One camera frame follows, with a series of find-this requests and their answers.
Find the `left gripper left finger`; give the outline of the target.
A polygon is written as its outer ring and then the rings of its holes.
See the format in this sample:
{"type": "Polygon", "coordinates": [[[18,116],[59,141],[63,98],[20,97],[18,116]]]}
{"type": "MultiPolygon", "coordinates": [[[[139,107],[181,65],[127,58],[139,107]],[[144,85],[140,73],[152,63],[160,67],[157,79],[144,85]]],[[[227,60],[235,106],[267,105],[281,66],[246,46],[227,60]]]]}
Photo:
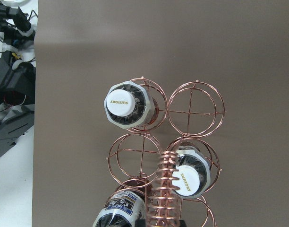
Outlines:
{"type": "Polygon", "coordinates": [[[135,221],[135,227],[146,227],[146,220],[145,219],[137,219],[135,221]]]}

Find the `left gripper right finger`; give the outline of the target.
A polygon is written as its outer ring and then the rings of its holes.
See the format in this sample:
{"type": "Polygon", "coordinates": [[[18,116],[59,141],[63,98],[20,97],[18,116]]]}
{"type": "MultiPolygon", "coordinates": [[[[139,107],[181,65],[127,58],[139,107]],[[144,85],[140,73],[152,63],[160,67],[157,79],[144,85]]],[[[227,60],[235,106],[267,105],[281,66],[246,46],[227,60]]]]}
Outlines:
{"type": "Polygon", "coordinates": [[[187,227],[186,222],[184,220],[180,220],[180,227],[187,227]]]}

